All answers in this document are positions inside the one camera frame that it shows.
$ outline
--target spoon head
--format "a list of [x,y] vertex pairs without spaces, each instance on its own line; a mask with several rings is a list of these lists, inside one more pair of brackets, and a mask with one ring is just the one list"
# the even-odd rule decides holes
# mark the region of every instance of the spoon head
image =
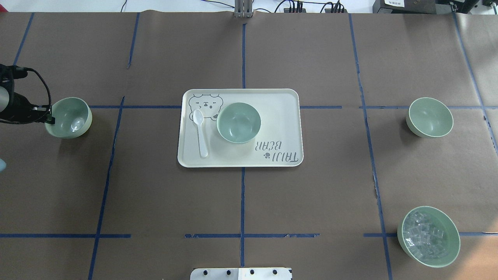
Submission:
[[195,124],[202,124],[202,122],[204,121],[204,115],[202,114],[201,110],[195,109],[193,119]]

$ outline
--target metal bracket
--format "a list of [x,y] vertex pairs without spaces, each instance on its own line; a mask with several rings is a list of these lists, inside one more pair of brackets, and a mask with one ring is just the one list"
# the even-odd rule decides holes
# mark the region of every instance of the metal bracket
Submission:
[[252,0],[235,0],[235,17],[252,17]]
[[290,268],[194,269],[190,280],[292,280]]

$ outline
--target white rectangular tray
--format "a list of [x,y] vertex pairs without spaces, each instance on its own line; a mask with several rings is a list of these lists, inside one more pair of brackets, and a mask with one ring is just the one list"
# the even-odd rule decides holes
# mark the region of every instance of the white rectangular tray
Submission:
[[[259,112],[261,129],[247,143],[223,139],[216,128],[225,106],[247,103]],[[201,107],[209,156],[201,158],[197,126],[192,120]],[[303,161],[299,97],[291,89],[193,89],[183,95],[178,162],[184,167],[285,167]]]

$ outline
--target green bowl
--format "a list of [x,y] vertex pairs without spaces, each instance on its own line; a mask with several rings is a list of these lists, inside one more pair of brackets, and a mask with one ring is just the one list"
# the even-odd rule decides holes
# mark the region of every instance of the green bowl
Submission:
[[45,124],[50,135],[71,139],[83,135],[92,124],[92,111],[88,104],[77,97],[68,97],[52,105],[55,124]]
[[460,252],[457,227],[445,213],[430,206],[406,214],[398,225],[398,241],[410,257],[432,268],[450,265]]
[[441,101],[422,97],[410,105],[406,123],[410,130],[420,137],[438,138],[450,133],[453,128],[453,115]]
[[216,120],[221,136],[232,143],[245,143],[253,139],[261,128],[257,110],[246,103],[233,103],[221,110]]

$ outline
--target spoon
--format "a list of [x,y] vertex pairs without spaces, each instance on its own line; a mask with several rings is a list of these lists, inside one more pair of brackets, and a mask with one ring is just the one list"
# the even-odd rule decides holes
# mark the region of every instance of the spoon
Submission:
[[208,146],[206,145],[206,139],[204,138],[204,132],[202,131],[202,123],[204,122],[204,116],[201,110],[196,109],[194,111],[194,123],[197,125],[197,131],[199,132],[199,151],[201,157],[208,156]]

